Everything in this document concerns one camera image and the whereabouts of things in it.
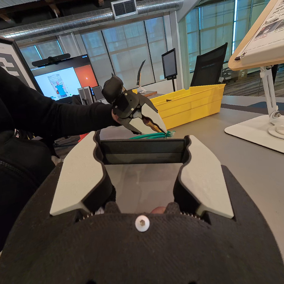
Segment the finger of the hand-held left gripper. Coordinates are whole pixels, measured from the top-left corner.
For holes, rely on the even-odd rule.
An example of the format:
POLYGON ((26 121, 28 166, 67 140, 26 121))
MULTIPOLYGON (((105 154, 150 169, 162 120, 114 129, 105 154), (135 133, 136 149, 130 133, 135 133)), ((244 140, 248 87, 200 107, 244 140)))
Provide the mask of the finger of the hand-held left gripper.
POLYGON ((144 124, 142 119, 129 119, 129 125, 133 126, 136 132, 141 134, 155 134, 155 133, 163 133, 161 129, 158 128, 152 129, 150 126, 144 124))
POLYGON ((149 119, 151 123, 157 126, 160 131, 167 133, 165 123, 163 122, 152 101, 148 99, 148 97, 139 94, 139 104, 141 106, 142 116, 149 119))

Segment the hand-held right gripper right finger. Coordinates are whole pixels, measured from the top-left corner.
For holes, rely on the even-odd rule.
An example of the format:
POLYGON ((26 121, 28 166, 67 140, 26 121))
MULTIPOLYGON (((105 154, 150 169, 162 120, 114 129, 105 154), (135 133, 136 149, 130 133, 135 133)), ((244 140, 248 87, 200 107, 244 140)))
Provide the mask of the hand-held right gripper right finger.
POLYGON ((174 202, 182 213, 203 217, 206 212, 234 217, 222 165, 195 136, 187 135, 182 166, 174 184, 174 202))

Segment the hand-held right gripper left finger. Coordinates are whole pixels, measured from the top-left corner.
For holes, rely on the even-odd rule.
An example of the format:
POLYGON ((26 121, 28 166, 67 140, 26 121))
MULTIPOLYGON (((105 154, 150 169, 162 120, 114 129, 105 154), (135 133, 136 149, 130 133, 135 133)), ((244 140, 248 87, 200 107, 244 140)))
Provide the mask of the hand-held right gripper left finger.
POLYGON ((79 210, 83 216, 105 213, 113 184, 103 163, 100 131, 90 132, 65 157, 50 215, 79 210))

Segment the black box device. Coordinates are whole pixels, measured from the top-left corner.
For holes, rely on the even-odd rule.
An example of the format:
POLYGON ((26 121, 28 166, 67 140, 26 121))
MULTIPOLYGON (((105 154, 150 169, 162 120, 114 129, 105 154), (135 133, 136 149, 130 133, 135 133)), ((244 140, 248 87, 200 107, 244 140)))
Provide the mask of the black box device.
POLYGON ((175 164, 191 159, 186 139, 121 139, 99 143, 105 165, 175 164))

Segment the yellow plastic bin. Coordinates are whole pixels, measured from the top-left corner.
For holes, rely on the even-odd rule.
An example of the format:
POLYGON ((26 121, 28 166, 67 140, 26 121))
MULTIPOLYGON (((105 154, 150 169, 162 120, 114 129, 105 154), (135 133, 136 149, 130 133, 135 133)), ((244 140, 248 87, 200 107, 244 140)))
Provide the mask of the yellow plastic bin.
POLYGON ((220 111, 225 84, 182 89, 151 98, 167 130, 220 111))

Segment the person's left forearm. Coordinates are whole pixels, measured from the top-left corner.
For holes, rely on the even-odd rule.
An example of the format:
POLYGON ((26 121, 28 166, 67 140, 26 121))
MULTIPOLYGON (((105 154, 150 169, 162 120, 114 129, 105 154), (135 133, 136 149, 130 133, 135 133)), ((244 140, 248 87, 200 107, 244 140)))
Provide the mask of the person's left forearm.
POLYGON ((40 137, 60 138, 116 126, 111 104, 93 103, 86 106, 57 103, 29 87, 22 95, 24 101, 19 118, 15 119, 15 127, 40 137))

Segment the grey computer case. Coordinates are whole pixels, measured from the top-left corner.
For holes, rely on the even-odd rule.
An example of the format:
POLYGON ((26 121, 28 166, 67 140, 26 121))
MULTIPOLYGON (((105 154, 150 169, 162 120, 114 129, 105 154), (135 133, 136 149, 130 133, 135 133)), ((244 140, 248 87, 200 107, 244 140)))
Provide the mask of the grey computer case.
POLYGON ((91 88, 89 86, 78 88, 78 92, 79 92, 82 105, 93 104, 93 95, 91 93, 91 88))

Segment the black monitor on stand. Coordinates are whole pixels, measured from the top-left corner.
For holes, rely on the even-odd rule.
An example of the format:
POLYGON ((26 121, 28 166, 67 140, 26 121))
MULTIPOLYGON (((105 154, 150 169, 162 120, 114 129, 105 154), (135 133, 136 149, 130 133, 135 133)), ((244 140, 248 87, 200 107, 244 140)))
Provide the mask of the black monitor on stand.
POLYGON ((174 80, 177 76, 177 62, 176 62, 176 49, 173 48, 170 51, 161 55, 162 66, 164 72, 164 78, 171 80, 173 85, 173 91, 176 91, 174 80))

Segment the person's dark clothed body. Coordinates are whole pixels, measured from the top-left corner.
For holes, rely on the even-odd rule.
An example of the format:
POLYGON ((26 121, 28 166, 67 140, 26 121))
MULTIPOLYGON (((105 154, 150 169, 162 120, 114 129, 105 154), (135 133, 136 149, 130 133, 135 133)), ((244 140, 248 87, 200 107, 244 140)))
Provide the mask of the person's dark clothed body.
POLYGON ((21 210, 55 167, 44 143, 17 134, 55 135, 58 110, 1 67, 1 252, 21 210))

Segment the white board stand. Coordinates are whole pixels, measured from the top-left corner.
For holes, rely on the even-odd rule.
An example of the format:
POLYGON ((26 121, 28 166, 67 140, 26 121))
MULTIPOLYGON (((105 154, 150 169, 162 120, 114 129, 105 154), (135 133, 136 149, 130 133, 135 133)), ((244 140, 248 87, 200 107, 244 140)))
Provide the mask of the white board stand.
POLYGON ((265 148, 284 153, 284 120, 276 104, 272 67, 261 67, 268 115, 227 127, 225 133, 265 148))

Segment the black mesh office chair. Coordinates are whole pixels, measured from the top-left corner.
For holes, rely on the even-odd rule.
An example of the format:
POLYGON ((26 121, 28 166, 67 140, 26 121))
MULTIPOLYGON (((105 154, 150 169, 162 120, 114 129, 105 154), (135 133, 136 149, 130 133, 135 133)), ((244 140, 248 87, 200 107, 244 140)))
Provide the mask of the black mesh office chair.
POLYGON ((190 87, 219 84, 228 43, 198 55, 190 87))

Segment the black video conference bar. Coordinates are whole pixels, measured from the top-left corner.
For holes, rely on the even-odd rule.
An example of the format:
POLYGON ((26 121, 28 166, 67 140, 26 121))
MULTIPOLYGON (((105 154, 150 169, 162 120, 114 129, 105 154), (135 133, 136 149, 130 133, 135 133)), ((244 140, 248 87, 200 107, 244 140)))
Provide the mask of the black video conference bar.
POLYGON ((49 56, 46 59, 42 59, 42 60, 32 62, 32 66, 41 67, 41 66, 48 66, 48 65, 52 65, 52 64, 58 64, 59 62, 61 62, 63 60, 69 59, 70 57, 71 57, 71 55, 69 53, 54 56, 54 57, 49 56))

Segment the white ceiling air vent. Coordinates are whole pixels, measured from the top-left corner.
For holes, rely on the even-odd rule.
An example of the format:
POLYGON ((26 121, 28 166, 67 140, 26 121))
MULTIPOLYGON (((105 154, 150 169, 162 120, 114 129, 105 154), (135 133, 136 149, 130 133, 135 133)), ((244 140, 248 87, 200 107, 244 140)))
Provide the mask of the white ceiling air vent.
POLYGON ((138 14, 137 3, 135 0, 112 1, 111 7, 115 19, 138 14))

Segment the black framed sign panel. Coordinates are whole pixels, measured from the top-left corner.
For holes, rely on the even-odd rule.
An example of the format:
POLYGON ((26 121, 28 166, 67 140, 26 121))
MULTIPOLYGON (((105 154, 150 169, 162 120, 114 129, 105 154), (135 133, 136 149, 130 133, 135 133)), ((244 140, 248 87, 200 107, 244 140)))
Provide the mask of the black framed sign panel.
POLYGON ((0 65, 9 74, 17 77, 26 86, 37 90, 43 95, 43 92, 16 44, 16 41, 0 37, 0 65))

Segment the wall television screen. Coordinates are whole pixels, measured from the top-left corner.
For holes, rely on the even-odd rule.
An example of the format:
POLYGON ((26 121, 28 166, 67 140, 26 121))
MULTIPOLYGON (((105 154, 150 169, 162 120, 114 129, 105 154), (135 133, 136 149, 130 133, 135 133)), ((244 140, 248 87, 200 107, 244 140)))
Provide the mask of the wall television screen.
POLYGON ((79 88, 99 85, 87 54, 33 67, 31 71, 43 95, 55 101, 79 95, 79 88))

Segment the silver ventilation duct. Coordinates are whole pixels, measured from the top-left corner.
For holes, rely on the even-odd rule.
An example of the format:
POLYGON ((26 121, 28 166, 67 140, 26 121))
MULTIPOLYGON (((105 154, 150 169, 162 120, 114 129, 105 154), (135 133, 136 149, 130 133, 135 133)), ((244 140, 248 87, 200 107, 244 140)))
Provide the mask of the silver ventilation duct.
POLYGON ((30 42, 53 36, 64 35, 85 29, 106 26, 115 21, 125 21, 132 18, 151 17, 155 14, 172 12, 182 8, 181 0, 138 1, 137 13, 127 14, 116 19, 112 8, 98 9, 90 12, 44 20, 18 27, 1 30, 0 36, 19 42, 30 42))

